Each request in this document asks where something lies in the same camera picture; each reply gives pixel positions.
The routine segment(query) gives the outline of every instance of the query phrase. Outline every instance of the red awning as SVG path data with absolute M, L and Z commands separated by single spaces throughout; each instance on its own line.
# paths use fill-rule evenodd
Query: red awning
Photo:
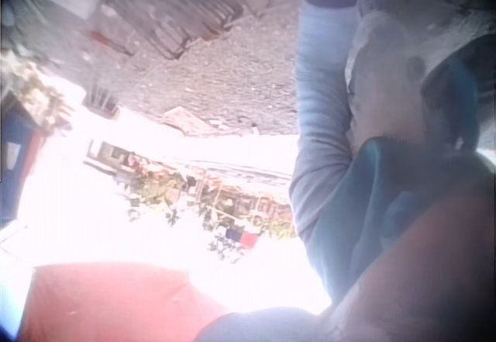
M 185 273 L 146 264 L 36 269 L 21 342 L 187 342 L 227 310 Z

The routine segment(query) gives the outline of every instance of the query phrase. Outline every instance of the ground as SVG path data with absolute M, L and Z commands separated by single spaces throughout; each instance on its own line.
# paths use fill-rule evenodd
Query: ground
M 37 0 L 43 25 L 22 0 L 12 0 L 26 45 L 62 60 L 53 68 L 84 88 L 94 80 L 121 103 L 160 122 L 179 105 L 204 121 L 221 121 L 228 133 L 298 133 L 295 101 L 295 48 L 298 0 L 266 17 L 246 19 L 219 40 L 193 46 L 180 60 L 168 61 L 136 38 L 119 17 L 101 11 L 87 22 L 47 0 Z M 460 18 L 442 0 L 360 0 L 360 11 L 386 8 L 414 32 L 412 49 L 432 69 L 447 54 L 494 23 L 487 12 Z M 137 51 L 132 59 L 90 41 L 95 29 Z

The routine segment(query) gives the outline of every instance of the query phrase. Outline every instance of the hanging clothes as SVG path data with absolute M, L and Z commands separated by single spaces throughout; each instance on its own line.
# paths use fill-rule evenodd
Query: hanging clothes
M 237 230 L 233 230 L 232 228 L 229 228 L 226 230 L 226 239 L 230 239 L 232 241 L 235 241 L 239 243 L 241 241 L 241 236 L 243 235 L 242 232 L 239 232 Z
M 257 241 L 258 241 L 257 235 L 249 232 L 243 232 L 243 235 L 241 236 L 241 241 L 239 243 L 243 245 L 245 249 L 253 249 L 255 245 L 257 245 Z

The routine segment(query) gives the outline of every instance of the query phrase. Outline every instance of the red cloth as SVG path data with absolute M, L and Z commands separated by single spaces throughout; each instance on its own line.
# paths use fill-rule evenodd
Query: red cloth
M 258 236 L 252 233 L 243 232 L 241 240 L 239 241 L 246 249 L 253 249 L 257 244 Z
M 187 342 L 227 310 L 188 276 L 145 264 L 36 269 L 21 342 Z

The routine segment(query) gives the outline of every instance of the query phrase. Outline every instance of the light blue sleeve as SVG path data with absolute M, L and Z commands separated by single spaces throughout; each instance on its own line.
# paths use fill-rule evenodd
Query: light blue sleeve
M 296 63 L 300 139 L 290 187 L 298 233 L 319 218 L 350 166 L 344 71 L 357 23 L 355 7 L 302 6 Z

